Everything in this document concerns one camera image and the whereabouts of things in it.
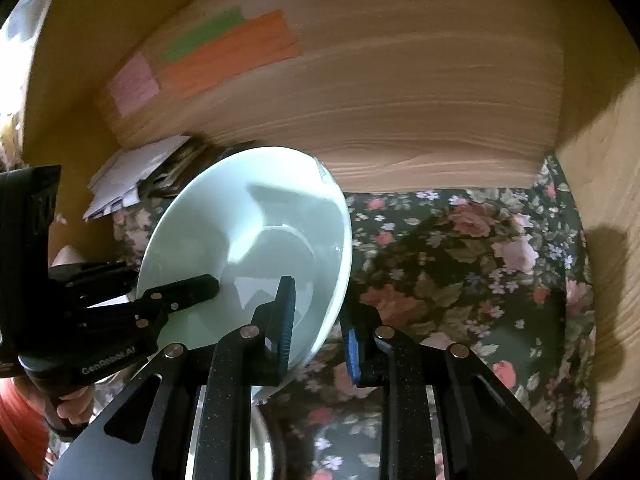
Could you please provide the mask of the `person's left hand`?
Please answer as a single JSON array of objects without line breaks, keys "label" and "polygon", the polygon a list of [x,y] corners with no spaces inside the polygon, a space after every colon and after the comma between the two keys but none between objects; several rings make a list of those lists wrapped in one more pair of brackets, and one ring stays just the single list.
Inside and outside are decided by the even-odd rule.
[{"label": "person's left hand", "polygon": [[[44,414],[47,404],[47,396],[40,391],[26,376],[13,377],[12,382],[16,391],[38,412]],[[94,385],[81,388],[67,396],[62,396],[60,404],[56,408],[58,416],[69,420],[73,425],[79,426],[88,422],[94,405]]]}]

